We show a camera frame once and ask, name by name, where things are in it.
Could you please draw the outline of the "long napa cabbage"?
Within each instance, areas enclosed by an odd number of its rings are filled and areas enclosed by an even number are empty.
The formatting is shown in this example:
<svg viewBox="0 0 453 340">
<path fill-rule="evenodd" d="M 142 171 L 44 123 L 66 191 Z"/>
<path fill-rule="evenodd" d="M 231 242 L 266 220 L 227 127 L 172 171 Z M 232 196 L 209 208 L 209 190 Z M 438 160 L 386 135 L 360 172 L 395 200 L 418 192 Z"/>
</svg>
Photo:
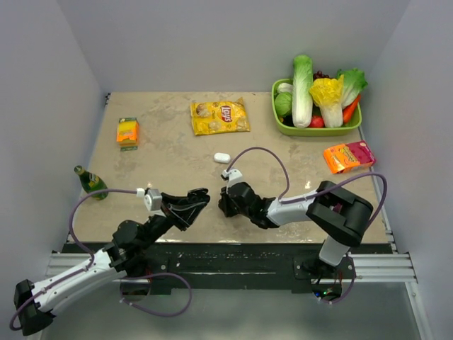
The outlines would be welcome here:
<svg viewBox="0 0 453 340">
<path fill-rule="evenodd" d="M 296 128 L 307 128 L 311 123 L 313 100 L 309 89 L 313 85 L 312 60 L 298 55 L 293 61 L 292 121 Z"/>
</svg>

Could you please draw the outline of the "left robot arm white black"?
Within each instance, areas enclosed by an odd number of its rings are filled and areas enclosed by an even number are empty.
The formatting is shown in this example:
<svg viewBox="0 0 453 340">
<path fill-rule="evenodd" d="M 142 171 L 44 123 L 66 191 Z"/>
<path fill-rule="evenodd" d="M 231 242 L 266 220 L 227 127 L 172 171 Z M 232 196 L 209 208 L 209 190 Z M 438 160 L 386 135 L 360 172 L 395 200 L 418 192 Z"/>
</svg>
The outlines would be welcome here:
<svg viewBox="0 0 453 340">
<path fill-rule="evenodd" d="M 51 278 L 16 285 L 13 302 L 16 307 L 9 327 L 24 336 L 50 326 L 56 313 L 73 300 L 94 288 L 116 279 L 147 279 L 144 251 L 172 227 L 189 228 L 210 201 L 206 188 L 188 191 L 185 196 L 160 193 L 152 188 L 130 192 L 142 198 L 151 216 L 145 223 L 125 220 L 113 234 L 111 242 L 91 251 L 76 240 L 89 258 Z"/>
</svg>

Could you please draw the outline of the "orange pink snack box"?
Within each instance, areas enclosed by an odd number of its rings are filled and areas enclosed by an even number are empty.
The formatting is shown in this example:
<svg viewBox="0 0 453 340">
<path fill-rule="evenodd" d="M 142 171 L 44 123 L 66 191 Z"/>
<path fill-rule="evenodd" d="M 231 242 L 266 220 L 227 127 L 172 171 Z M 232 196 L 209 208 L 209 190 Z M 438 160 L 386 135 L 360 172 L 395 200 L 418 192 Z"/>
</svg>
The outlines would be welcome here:
<svg viewBox="0 0 453 340">
<path fill-rule="evenodd" d="M 332 174 L 366 169 L 376 163 L 376 157 L 364 140 L 329 147 L 323 151 L 323 158 Z"/>
</svg>

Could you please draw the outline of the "yellow Lays chips bag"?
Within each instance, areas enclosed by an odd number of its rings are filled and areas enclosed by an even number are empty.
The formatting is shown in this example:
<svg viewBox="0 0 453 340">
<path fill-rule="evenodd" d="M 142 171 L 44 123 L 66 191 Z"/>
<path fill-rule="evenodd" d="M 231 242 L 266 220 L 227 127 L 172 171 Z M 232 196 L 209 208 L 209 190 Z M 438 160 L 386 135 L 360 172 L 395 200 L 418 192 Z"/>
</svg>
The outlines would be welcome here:
<svg viewBox="0 0 453 340">
<path fill-rule="evenodd" d="M 191 103 L 190 114 L 196 136 L 251 130 L 242 97 L 235 101 Z"/>
</svg>

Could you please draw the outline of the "white cauliflower piece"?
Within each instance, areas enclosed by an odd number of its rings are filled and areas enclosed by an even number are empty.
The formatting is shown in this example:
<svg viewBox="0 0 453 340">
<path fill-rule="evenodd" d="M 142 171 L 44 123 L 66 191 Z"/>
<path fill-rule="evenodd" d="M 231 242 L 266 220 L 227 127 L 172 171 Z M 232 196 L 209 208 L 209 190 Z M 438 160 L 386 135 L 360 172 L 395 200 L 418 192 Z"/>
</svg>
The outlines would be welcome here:
<svg viewBox="0 0 453 340">
<path fill-rule="evenodd" d="M 282 82 L 277 85 L 276 92 L 281 93 L 292 93 L 292 85 L 289 83 Z"/>
</svg>

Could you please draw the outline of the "green lettuce leaf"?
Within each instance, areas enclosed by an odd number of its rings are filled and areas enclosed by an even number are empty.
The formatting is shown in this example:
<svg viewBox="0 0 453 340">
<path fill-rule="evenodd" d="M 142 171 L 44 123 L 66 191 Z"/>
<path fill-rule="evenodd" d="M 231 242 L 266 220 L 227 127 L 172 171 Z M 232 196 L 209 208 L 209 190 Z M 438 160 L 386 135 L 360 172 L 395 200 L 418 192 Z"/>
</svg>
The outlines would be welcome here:
<svg viewBox="0 0 453 340">
<path fill-rule="evenodd" d="M 339 69 L 336 78 L 343 77 L 343 94 L 342 108 L 349 106 L 361 92 L 367 87 L 368 83 L 365 79 L 365 72 L 358 68 L 342 70 Z"/>
</svg>

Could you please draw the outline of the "green glass bottle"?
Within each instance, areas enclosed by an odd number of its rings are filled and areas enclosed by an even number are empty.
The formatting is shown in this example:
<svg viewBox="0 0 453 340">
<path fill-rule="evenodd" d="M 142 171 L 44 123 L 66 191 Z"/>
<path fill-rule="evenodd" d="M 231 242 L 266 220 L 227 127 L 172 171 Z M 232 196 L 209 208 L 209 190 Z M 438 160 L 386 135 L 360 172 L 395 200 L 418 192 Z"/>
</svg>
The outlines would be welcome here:
<svg viewBox="0 0 453 340">
<path fill-rule="evenodd" d="M 81 165 L 74 167 L 74 173 L 79 177 L 81 186 L 86 193 L 92 193 L 108 188 L 99 176 L 85 170 Z"/>
</svg>

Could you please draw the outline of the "green plastic basket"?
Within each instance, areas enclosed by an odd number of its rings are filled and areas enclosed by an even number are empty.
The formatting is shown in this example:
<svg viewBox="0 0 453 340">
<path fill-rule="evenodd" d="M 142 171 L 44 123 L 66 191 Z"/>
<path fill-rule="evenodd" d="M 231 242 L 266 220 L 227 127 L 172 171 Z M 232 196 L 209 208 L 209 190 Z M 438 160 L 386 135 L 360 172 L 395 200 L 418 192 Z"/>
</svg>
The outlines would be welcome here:
<svg viewBox="0 0 453 340">
<path fill-rule="evenodd" d="M 360 104 L 357 104 L 355 111 L 348 124 L 338 128 L 312 128 L 306 127 L 299 129 L 294 126 L 285 125 L 277 116 L 275 110 L 275 98 L 277 96 L 277 88 L 280 84 L 292 84 L 292 79 L 279 79 L 274 82 L 271 89 L 271 103 L 273 108 L 273 115 L 277 125 L 277 129 L 283 134 L 296 137 L 333 137 L 347 135 L 355 129 L 358 129 L 362 123 L 362 111 Z"/>
</svg>

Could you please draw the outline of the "dark red grapes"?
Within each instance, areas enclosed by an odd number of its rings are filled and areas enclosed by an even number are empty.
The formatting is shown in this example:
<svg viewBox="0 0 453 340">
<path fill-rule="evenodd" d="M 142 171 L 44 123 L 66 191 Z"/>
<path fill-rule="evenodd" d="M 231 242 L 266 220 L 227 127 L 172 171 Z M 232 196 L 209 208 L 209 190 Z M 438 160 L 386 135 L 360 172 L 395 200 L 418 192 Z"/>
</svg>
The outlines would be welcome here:
<svg viewBox="0 0 453 340">
<path fill-rule="evenodd" d="M 329 75 L 324 74 L 322 71 L 317 71 L 313 74 L 313 80 L 316 81 L 317 79 L 330 79 Z"/>
</svg>

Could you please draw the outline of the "red tomato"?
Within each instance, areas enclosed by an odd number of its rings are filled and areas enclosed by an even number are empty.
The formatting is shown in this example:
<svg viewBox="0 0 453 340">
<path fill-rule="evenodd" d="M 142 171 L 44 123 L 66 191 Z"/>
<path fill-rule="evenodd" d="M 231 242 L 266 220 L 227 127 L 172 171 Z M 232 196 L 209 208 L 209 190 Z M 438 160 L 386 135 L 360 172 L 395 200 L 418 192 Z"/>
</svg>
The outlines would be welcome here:
<svg viewBox="0 0 453 340">
<path fill-rule="evenodd" d="M 309 124 L 310 128 L 324 128 L 325 124 L 320 115 L 313 115 Z"/>
</svg>

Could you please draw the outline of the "white earbud charging case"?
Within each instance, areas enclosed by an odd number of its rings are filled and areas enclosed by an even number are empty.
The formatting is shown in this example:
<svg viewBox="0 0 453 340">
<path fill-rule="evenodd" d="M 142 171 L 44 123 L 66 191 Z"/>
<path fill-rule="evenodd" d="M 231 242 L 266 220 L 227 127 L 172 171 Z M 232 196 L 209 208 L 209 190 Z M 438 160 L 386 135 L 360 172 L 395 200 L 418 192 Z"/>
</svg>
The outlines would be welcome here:
<svg viewBox="0 0 453 340">
<path fill-rule="evenodd" d="M 217 152 L 214 154 L 213 160 L 220 164 L 229 164 L 231 162 L 231 156 L 227 153 Z"/>
</svg>

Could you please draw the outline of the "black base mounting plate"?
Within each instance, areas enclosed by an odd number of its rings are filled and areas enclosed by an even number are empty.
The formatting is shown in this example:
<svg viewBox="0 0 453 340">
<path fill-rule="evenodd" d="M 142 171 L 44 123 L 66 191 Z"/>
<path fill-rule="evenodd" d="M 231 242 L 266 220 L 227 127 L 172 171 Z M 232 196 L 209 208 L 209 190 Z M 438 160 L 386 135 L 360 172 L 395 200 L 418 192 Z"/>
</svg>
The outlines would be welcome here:
<svg viewBox="0 0 453 340">
<path fill-rule="evenodd" d="M 317 278 L 302 264 L 315 259 L 320 248 L 320 244 L 162 242 L 151 245 L 145 256 L 148 273 L 178 274 L 192 289 L 310 294 Z"/>
</svg>

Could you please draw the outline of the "purple onion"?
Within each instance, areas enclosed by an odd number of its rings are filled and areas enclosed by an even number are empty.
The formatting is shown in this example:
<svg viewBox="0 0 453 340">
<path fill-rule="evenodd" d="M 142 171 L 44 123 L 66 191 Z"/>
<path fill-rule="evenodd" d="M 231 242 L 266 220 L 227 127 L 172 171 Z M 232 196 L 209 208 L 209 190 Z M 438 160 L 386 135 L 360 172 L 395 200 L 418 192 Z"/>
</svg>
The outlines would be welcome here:
<svg viewBox="0 0 453 340">
<path fill-rule="evenodd" d="M 337 213 L 339 213 L 342 209 L 342 205 L 340 203 L 338 203 L 337 205 L 335 205 L 335 207 L 333 208 L 333 210 Z"/>
</svg>

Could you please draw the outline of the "round green cabbage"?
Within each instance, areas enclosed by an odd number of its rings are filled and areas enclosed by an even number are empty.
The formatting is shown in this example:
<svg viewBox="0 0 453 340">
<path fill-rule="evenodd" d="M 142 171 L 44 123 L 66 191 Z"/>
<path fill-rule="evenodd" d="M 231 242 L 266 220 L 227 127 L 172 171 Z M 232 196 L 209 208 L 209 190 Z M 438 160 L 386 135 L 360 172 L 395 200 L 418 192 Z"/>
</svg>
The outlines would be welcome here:
<svg viewBox="0 0 453 340">
<path fill-rule="evenodd" d="M 284 118 L 292 113 L 292 94 L 290 92 L 279 93 L 274 101 L 277 116 Z"/>
</svg>

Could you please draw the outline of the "yellow leaf cabbage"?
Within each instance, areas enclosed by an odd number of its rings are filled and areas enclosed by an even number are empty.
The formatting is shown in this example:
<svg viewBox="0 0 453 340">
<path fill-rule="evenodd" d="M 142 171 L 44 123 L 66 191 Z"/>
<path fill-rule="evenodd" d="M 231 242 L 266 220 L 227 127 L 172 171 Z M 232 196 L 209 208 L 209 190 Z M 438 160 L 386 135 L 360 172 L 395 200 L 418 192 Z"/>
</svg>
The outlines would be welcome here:
<svg viewBox="0 0 453 340">
<path fill-rule="evenodd" d="M 312 100 L 319 107 L 324 125 L 327 128 L 339 128 L 343 124 L 344 76 L 339 79 L 321 78 L 313 82 L 309 89 Z"/>
</svg>

